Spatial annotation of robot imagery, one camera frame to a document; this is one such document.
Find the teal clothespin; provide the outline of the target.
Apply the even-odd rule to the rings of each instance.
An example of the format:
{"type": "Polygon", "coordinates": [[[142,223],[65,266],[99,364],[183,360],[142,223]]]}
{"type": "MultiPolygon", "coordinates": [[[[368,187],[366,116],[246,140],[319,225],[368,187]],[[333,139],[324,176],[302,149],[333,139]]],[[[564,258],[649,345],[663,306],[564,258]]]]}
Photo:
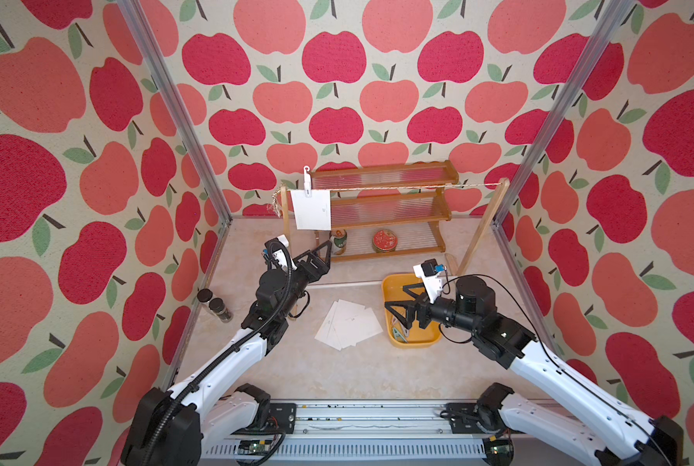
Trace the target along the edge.
{"type": "Polygon", "coordinates": [[[406,344],[407,343],[407,337],[408,337],[408,331],[403,328],[403,327],[392,327],[392,336],[393,338],[402,343],[406,344]]]}

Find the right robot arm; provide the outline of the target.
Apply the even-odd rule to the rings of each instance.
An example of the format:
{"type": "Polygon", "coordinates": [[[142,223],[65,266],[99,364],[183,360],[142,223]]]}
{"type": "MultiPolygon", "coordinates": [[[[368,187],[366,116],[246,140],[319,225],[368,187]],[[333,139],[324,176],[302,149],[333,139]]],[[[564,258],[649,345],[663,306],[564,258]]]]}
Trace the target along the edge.
{"type": "Polygon", "coordinates": [[[669,417],[650,417],[621,402],[551,353],[535,333],[499,313],[488,276],[453,280],[455,296],[442,294],[440,276],[403,287],[405,300],[385,309],[405,328],[437,322],[469,333],[481,355],[546,392],[568,413],[543,408],[504,384],[492,384],[476,401],[479,428],[506,429],[537,438],[583,465],[679,465],[684,432],[669,417]]]}

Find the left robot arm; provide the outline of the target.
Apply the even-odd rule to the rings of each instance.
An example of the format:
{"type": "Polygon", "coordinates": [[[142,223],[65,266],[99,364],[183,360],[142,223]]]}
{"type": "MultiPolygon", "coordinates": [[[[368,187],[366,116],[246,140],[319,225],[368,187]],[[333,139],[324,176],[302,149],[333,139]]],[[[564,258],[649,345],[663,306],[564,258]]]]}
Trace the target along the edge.
{"type": "Polygon", "coordinates": [[[195,465],[209,446],[267,420],[267,394],[234,384],[279,344],[306,287],[331,270],[332,246],[326,241],[291,256],[284,237],[265,243],[267,271],[240,330],[192,376],[166,391],[152,388],[141,398],[121,464],[195,465]]]}

